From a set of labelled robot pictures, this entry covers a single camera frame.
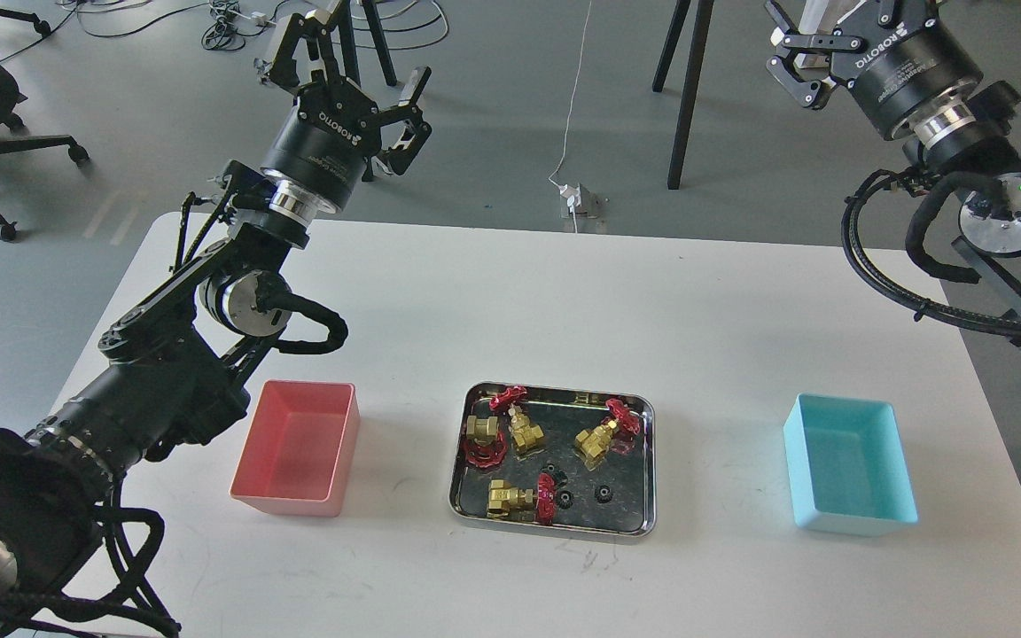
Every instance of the robotic arm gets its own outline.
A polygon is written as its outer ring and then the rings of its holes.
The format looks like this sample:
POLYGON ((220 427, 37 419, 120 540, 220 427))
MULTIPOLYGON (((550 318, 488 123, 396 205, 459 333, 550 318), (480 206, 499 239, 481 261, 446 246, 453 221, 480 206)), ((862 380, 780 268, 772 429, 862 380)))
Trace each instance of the robotic arm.
MULTIPOLYGON (((287 17, 272 61, 258 65, 264 84, 292 93, 294 108, 260 173, 232 160, 218 178, 223 193, 207 227, 227 223, 228 239, 199 255, 193 246, 183 258, 182 231, 173 276, 100 339, 109 367, 25 436, 0 429, 0 635, 42 629, 30 618, 44 607, 68 622, 121 615, 178 635, 144 577, 163 522, 150 509, 120 506, 123 478, 140 460, 210 443, 242 420, 250 403, 244 384, 271 350, 325 354, 345 342, 340 315, 292 293, 279 269, 292 247, 305 246, 318 213, 345 205, 370 158, 396 174, 408 168, 431 133, 417 105, 430 71, 415 70, 399 104, 378 108, 341 76, 329 39, 336 21, 336 12, 287 17), (303 41, 309 60, 320 61, 304 83, 294 60, 303 41), (381 129, 394 122, 404 131, 382 148, 381 129), (195 331, 196 298, 238 333, 231 350, 216 354, 195 331), (280 339, 294 313, 327 327, 328 339, 280 339), (149 528, 137 553, 126 522, 149 528), (102 541, 120 585, 100 601, 60 594, 102 541)), ((195 202, 185 202, 182 229, 195 202)))
POLYGON ((1004 335, 1021 350, 1021 282, 996 261, 1021 257, 1021 157, 1006 138, 1021 97, 1002 81, 977 91, 982 71, 944 29, 935 1, 842 4, 852 8, 828 33, 798 32, 774 0, 767 10, 777 24, 771 76, 798 104, 822 109, 840 86, 883 140, 905 140, 910 168, 877 171, 847 199, 846 257, 877 291, 915 310, 916 320, 931 316, 1004 335), (803 54, 825 57, 825 78, 807 78, 797 68, 803 54), (912 261, 932 278, 985 280, 1011 307, 1006 314, 988 316, 920 298, 876 269, 860 242, 858 215, 872 194, 894 185, 913 197, 924 195, 905 238, 912 261), (961 202, 961 236, 952 245, 966 266, 940 263, 924 249, 929 226, 953 194, 961 202))

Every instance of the pink plastic bin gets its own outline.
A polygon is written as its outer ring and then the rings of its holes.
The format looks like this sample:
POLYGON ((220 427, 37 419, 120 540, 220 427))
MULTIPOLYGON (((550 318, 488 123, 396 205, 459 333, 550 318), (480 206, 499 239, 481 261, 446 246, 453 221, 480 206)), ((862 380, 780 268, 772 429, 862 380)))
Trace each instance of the pink plastic bin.
POLYGON ((359 423, 351 384, 266 381, 231 496, 268 513, 338 516, 359 423))

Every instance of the stainless steel tray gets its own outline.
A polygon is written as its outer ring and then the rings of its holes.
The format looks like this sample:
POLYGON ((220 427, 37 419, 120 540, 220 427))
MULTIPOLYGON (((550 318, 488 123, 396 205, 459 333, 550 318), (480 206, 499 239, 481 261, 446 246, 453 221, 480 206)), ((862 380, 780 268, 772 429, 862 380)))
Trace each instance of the stainless steel tray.
POLYGON ((616 534, 637 537, 647 534, 655 524, 655 456, 652 406, 640 396, 603 392, 575 391, 551 387, 526 386, 527 397, 520 402, 528 416, 546 434, 546 445, 540 451, 521 457, 510 443, 507 418, 499 421, 499 429, 507 437, 507 451, 498 465, 479 469, 467 460, 467 418, 485 420, 491 415, 490 402, 495 395, 521 384, 481 383, 467 392, 459 436, 451 475, 449 501, 451 508, 469 522, 520 532, 579 532, 616 534), (592 431, 611 412, 607 399, 621 399, 637 420, 640 433, 625 449, 620 440, 614 441, 604 460, 592 469, 575 451, 578 433, 592 431), (536 489, 543 468, 552 464, 567 476, 567 484, 556 490, 568 490, 572 504, 556 507, 551 525, 536 521, 507 521, 487 518, 487 498, 493 480, 505 480, 518 488, 536 489), (611 489, 612 497, 599 501, 595 492, 600 486, 611 489))

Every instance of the power outlet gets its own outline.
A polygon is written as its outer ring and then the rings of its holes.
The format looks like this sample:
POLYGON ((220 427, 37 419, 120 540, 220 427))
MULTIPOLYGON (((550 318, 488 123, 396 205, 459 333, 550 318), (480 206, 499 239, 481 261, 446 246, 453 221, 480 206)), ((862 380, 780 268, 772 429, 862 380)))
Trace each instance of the power outlet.
POLYGON ((558 186, 558 197, 562 198, 561 218, 598 218, 607 201, 582 185, 558 186))

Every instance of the brass fitting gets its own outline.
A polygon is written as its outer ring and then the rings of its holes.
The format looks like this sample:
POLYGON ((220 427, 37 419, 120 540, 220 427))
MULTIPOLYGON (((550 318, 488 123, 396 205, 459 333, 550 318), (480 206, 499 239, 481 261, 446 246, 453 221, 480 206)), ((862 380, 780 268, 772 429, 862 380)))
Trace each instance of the brass fitting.
POLYGON ((499 437, 498 416, 480 420, 472 414, 467 416, 467 439, 475 441, 475 445, 487 447, 499 437))
POLYGON ((578 453, 585 460, 586 468, 596 468, 601 463, 601 460, 604 460, 604 453, 609 451, 609 443, 620 428, 621 425, 617 424, 617 420, 606 420, 598 427, 593 428, 592 431, 578 433, 578 437, 574 440, 574 447, 578 449, 578 453))
POLYGON ((487 496, 487 518, 505 519, 521 509, 534 510, 533 489, 519 489, 504 480, 491 481, 487 496))
POLYGON ((546 434, 542 428, 530 420, 518 405, 507 409, 510 414, 510 436, 514 439, 514 450, 520 456, 546 447, 546 434))

